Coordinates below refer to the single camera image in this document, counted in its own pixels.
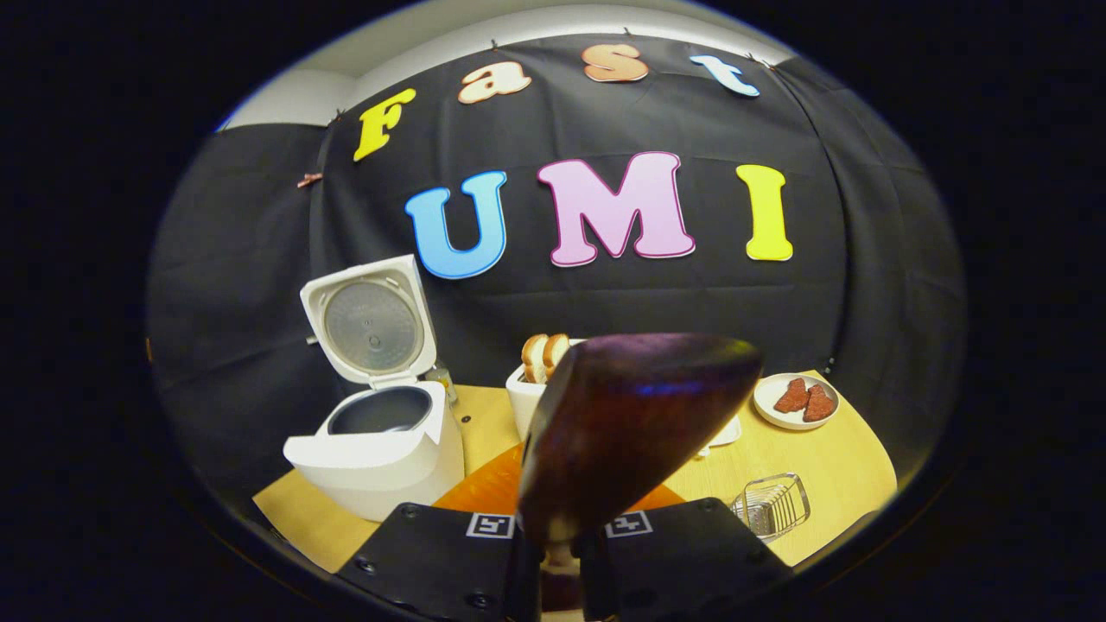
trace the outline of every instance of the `wire basket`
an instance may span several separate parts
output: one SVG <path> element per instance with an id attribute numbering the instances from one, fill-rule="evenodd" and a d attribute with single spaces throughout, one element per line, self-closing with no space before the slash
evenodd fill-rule
<path id="1" fill-rule="evenodd" d="M 803 487 L 803 480 L 793 473 L 745 484 L 730 509 L 763 541 L 783 536 L 811 516 L 806 488 Z"/>

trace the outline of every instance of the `plate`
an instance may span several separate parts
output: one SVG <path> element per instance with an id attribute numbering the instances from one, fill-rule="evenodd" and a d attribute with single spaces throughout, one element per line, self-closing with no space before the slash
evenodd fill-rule
<path id="1" fill-rule="evenodd" d="M 775 403 L 779 402 L 780 397 L 783 397 L 783 394 L 787 392 L 787 383 L 796 377 L 803 379 L 807 391 L 815 384 L 822 385 L 822 390 L 826 392 L 826 396 L 830 397 L 834 404 L 833 412 L 830 413 L 828 417 L 817 422 L 804 422 L 803 411 L 781 413 L 775 410 Z M 757 412 L 771 424 L 785 427 L 787 429 L 814 429 L 815 427 L 825 425 L 826 422 L 832 419 L 837 414 L 837 410 L 841 408 L 841 398 L 837 396 L 837 391 L 824 380 L 808 376 L 806 374 L 775 374 L 774 376 L 768 376 L 766 379 L 761 380 L 760 384 L 757 385 L 757 388 L 753 391 L 753 405 L 757 406 Z"/>

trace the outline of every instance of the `toast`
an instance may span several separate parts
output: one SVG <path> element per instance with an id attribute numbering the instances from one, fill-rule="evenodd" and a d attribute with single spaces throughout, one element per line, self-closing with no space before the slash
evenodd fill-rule
<path id="1" fill-rule="evenodd" d="M 568 335 L 564 333 L 557 333 L 549 338 L 545 342 L 545 348 L 542 350 L 542 363 L 545 365 L 546 380 L 556 371 L 556 364 L 564 357 L 564 353 L 568 351 L 570 345 Z"/>
<path id="2" fill-rule="evenodd" d="M 542 354 L 549 339 L 547 334 L 539 333 L 528 339 L 522 346 L 522 371 L 526 376 L 526 382 L 545 384 L 545 365 Z"/>

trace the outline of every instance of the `yellow letter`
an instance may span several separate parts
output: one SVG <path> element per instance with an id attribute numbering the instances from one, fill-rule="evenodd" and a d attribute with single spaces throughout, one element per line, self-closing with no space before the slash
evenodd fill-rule
<path id="1" fill-rule="evenodd" d="M 388 135 L 384 129 L 392 129 L 399 123 L 399 104 L 409 104 L 414 99 L 415 90 L 407 89 L 361 113 L 361 145 L 353 154 L 354 162 L 388 144 Z"/>
<path id="2" fill-rule="evenodd" d="M 793 249 L 783 228 L 780 197 L 780 188 L 786 183 L 783 174 L 766 166 L 743 164 L 738 167 L 738 177 L 749 186 L 753 206 L 753 238 L 745 245 L 745 253 L 762 261 L 791 259 Z"/>

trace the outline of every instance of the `pink letter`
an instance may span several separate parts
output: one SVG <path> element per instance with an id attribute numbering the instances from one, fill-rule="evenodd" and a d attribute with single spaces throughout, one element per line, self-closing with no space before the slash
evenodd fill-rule
<path id="1" fill-rule="evenodd" d="M 598 250 L 584 238 L 584 220 L 612 257 L 622 257 L 634 218 L 641 215 L 641 237 L 634 250 L 654 259 L 682 257 L 695 250 L 684 229 L 676 169 L 680 158 L 666 152 L 645 152 L 630 158 L 618 194 L 587 164 L 565 159 L 543 166 L 538 178 L 553 190 L 560 243 L 550 255 L 561 267 L 591 263 Z"/>

